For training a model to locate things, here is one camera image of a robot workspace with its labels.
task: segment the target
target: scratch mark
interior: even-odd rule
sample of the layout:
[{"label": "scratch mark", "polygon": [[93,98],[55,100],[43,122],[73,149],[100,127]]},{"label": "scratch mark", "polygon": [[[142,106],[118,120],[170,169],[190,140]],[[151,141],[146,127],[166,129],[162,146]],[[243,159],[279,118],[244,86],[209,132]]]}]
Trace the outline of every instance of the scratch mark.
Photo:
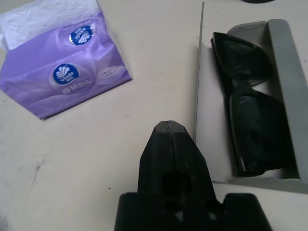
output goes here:
[{"label": "scratch mark", "polygon": [[36,179],[37,179],[37,176],[38,176],[38,172],[39,172],[39,169],[40,167],[45,163],[45,160],[42,160],[42,162],[36,167],[35,169],[35,173],[34,173],[34,178],[33,178],[33,181],[32,181],[32,184],[31,184],[31,188],[33,187]]}]

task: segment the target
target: logo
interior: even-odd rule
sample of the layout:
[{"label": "logo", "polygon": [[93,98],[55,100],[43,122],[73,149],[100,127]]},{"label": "logo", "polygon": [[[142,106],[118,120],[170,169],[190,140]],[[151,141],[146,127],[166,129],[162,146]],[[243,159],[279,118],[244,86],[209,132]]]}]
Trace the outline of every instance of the logo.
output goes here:
[{"label": "logo", "polygon": [[92,38],[92,30],[90,26],[81,26],[71,33],[70,41],[75,45],[83,45]]},{"label": "logo", "polygon": [[61,64],[53,72],[54,80],[61,85],[67,84],[78,77],[77,69],[71,64]]}]

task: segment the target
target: tissue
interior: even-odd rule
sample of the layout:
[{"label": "tissue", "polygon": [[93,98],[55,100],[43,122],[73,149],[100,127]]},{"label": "tissue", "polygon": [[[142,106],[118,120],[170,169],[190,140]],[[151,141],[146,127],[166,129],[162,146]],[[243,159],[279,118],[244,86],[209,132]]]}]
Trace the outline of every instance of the tissue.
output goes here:
[{"label": "tissue", "polygon": [[[49,1],[41,0],[29,5],[40,5],[45,9],[47,2]],[[26,8],[32,10],[30,7],[23,7],[22,12]],[[44,32],[31,38],[29,30],[32,27],[27,25],[23,30],[26,36],[19,39],[18,43],[17,40],[6,41],[8,48],[19,45],[6,54],[0,71],[0,88],[41,119],[132,79],[110,38],[103,13],[99,10],[94,15],[99,9],[98,5],[76,5],[74,9],[62,9],[59,15],[66,15],[64,19],[59,21],[58,18],[54,20],[57,23],[48,24],[54,26],[61,22],[64,26],[53,29],[47,26],[40,30],[34,27],[33,31],[36,33]],[[92,9],[92,14],[84,9]],[[71,14],[65,11],[74,12],[73,18],[70,19]],[[80,19],[85,13],[88,15],[87,19],[68,24]]]},{"label": "tissue", "polygon": [[97,15],[96,0],[38,0],[0,14],[1,46],[12,50],[37,35]]}]

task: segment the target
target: metal edge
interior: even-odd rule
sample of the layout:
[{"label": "metal edge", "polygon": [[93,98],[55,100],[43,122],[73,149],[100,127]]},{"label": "metal edge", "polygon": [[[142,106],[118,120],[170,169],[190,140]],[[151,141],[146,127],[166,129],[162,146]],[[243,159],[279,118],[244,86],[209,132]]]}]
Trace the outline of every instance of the metal edge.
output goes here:
[{"label": "metal edge", "polygon": [[197,133],[197,112],[198,112],[198,92],[199,92],[200,61],[201,61],[201,46],[202,46],[202,29],[203,29],[203,11],[204,11],[204,1],[202,2],[202,7],[201,7],[201,19],[200,19],[200,31],[199,31],[197,88],[196,88],[196,103],[195,103],[194,128],[193,128],[193,141],[195,143],[197,139],[196,133]]}]

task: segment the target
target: black plastic object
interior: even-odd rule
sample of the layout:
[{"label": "black plastic object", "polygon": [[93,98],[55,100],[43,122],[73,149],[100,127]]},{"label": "black plastic object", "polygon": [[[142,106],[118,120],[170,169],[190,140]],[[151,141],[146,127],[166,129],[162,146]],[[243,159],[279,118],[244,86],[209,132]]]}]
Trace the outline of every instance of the black plastic object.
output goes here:
[{"label": "black plastic object", "polygon": [[162,121],[140,159],[138,192],[121,195],[115,231],[270,231],[257,198],[216,196],[185,127]]},{"label": "black plastic object", "polygon": [[266,2],[270,2],[274,0],[243,0],[243,1],[249,2],[249,3],[266,3]]},{"label": "black plastic object", "polygon": [[214,33],[212,46],[227,105],[227,117],[239,176],[257,176],[295,162],[285,109],[251,85],[273,75],[258,46]]}]

